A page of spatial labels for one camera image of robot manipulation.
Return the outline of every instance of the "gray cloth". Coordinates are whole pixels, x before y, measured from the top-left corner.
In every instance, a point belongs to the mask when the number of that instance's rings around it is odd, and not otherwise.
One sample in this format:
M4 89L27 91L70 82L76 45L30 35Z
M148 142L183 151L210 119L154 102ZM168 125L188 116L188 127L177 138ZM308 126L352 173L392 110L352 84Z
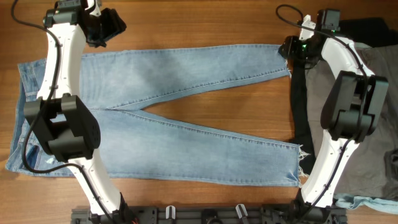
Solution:
M393 200L398 191L386 177L384 155L397 149L398 145L398 45L361 49L358 53L376 75L388 79L389 89L376 130L365 138L349 159L336 193ZM321 61L307 72L306 79L308 122L317 155L323 137L321 111L335 78L328 64Z

